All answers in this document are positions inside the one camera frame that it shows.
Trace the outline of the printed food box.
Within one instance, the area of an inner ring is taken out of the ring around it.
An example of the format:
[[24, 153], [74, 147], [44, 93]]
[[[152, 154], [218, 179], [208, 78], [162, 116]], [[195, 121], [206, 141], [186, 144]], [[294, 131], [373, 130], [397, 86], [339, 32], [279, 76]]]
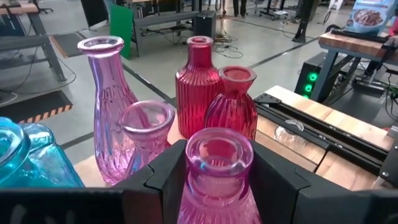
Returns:
[[398, 0], [356, 0], [345, 30], [358, 34], [379, 35], [398, 8]]

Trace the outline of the pink ribbed glass vase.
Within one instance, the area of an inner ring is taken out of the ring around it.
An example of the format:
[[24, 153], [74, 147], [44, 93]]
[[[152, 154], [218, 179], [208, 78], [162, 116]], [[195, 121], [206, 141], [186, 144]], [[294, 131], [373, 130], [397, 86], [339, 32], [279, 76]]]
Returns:
[[262, 224], [249, 186], [250, 142], [228, 128], [205, 128], [187, 142], [187, 175], [177, 224]]

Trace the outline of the green panel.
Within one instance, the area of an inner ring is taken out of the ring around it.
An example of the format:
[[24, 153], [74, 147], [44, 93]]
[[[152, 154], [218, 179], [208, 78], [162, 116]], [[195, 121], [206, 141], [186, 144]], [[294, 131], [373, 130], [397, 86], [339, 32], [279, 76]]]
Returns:
[[124, 6], [113, 4], [110, 10], [110, 30], [109, 34], [118, 36], [124, 41], [121, 55], [131, 58], [131, 37], [132, 37], [132, 11]]

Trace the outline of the tall pink glass vase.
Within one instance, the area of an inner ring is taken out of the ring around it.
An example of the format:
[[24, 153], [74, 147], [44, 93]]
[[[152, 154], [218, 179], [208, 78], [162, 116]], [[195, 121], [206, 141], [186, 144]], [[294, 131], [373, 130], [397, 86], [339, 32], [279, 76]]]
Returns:
[[104, 181], [114, 185], [123, 180], [135, 149], [119, 124], [124, 109], [138, 102], [124, 76], [120, 51], [124, 41], [117, 36], [84, 39], [77, 49], [88, 57], [95, 91], [95, 158]]

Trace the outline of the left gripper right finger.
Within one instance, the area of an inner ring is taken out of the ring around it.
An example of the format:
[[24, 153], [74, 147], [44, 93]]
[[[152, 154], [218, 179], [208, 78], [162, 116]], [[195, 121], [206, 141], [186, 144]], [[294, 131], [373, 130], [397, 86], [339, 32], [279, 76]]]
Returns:
[[350, 191], [250, 143], [249, 183], [263, 224], [398, 224], [398, 190]]

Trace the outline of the red flared ribbed vase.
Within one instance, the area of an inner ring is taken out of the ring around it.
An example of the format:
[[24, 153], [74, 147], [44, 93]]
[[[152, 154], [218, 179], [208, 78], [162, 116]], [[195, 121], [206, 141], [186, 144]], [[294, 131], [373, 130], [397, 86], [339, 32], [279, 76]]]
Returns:
[[205, 127], [229, 128], [254, 140], [257, 111], [248, 90], [257, 78], [249, 68], [232, 65], [219, 69], [223, 89], [209, 105], [205, 114]]

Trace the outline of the black aluminium table frame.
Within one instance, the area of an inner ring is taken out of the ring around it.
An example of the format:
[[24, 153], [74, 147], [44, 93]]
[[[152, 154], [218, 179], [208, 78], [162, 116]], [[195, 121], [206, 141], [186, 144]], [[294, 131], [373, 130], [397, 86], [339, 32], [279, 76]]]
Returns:
[[[257, 141], [292, 162], [350, 190], [398, 189], [398, 137], [301, 96], [289, 105], [263, 93], [254, 99], [258, 113]], [[285, 124], [303, 124], [299, 132]], [[274, 140], [283, 126], [308, 144], [299, 151]]]

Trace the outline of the round teal glass vase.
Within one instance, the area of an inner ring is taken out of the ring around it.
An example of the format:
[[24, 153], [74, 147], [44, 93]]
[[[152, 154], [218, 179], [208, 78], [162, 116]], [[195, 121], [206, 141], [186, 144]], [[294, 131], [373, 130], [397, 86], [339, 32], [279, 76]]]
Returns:
[[23, 129], [9, 118], [0, 117], [0, 187], [21, 184], [29, 148]]

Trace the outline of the wooden table with grey legs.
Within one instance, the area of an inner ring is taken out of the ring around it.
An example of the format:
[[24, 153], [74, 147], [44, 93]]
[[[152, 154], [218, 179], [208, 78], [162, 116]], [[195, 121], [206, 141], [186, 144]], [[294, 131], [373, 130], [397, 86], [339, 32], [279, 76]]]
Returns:
[[[26, 14], [35, 33], [35, 35], [11, 36], [0, 39], [0, 52], [41, 47], [45, 58], [37, 60], [36, 63], [47, 61], [57, 80], [64, 82], [67, 79], [52, 47], [51, 36], [47, 34], [40, 18], [40, 10], [41, 8], [36, 0], [0, 0], [0, 16]], [[35, 57], [32, 57], [32, 62], [35, 63]]]
[[387, 52], [387, 46], [383, 46], [383, 44], [378, 42], [327, 32], [319, 36], [318, 44], [328, 52], [310, 96], [310, 99], [313, 101], [320, 100], [323, 86], [331, 73], [330, 70], [334, 66], [339, 53], [356, 58], [366, 58], [372, 61], [383, 61], [392, 65], [398, 65], [398, 49], [393, 54], [390, 54], [388, 58], [383, 59], [384, 54]]

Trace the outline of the pink diamond-pattern vase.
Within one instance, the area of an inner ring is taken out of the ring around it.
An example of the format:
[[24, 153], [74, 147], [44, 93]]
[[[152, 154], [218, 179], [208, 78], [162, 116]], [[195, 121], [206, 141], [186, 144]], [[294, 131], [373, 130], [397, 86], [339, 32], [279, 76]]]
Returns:
[[167, 136], [174, 119], [175, 109], [160, 101], [138, 101], [123, 111], [119, 124], [135, 145], [125, 178], [170, 147]]

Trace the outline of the square textured teal vase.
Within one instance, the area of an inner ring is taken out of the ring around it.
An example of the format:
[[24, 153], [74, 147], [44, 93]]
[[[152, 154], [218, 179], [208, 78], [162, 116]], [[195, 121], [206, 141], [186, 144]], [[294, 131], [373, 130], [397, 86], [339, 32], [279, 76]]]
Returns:
[[20, 126], [30, 139], [29, 159], [39, 170], [39, 186], [85, 187], [48, 127], [39, 123]]

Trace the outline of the red ribbed bottle vase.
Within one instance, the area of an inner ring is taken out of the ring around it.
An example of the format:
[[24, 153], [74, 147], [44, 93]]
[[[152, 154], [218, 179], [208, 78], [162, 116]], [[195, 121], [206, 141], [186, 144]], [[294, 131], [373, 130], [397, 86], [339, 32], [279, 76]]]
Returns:
[[204, 128], [206, 110], [223, 86], [212, 61], [213, 39], [193, 36], [187, 45], [187, 63], [176, 72], [175, 90], [178, 129], [188, 139]]

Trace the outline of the black computer tower green lights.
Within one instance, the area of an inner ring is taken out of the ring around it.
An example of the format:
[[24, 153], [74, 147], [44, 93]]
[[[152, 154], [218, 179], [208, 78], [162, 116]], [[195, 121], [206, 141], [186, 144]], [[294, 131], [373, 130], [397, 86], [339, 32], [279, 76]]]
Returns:
[[322, 66], [326, 59], [326, 52], [321, 52], [308, 59], [299, 71], [299, 77], [295, 86], [295, 92], [305, 98], [310, 98], [319, 78]]

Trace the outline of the clear ribbed glass jar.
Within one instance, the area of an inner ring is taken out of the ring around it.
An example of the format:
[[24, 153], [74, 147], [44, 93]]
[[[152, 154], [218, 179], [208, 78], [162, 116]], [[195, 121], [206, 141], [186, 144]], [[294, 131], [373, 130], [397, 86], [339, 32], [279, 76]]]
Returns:
[[[297, 130], [299, 132], [302, 132], [304, 130], [303, 124], [294, 119], [285, 120], [285, 124], [287, 124], [292, 129]], [[294, 132], [292, 132], [291, 130], [289, 130], [283, 126], [278, 126], [275, 129], [274, 140], [280, 142], [287, 148], [295, 150], [295, 151], [301, 150], [308, 144], [308, 141], [306, 139], [299, 136], [298, 134], [295, 134]]]

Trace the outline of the black box speaker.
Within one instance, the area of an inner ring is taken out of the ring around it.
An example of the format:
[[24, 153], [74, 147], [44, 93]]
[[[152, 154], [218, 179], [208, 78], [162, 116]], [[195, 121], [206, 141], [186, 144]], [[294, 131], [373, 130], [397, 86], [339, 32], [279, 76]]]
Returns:
[[216, 11], [201, 11], [193, 21], [194, 34], [212, 39], [216, 34]]

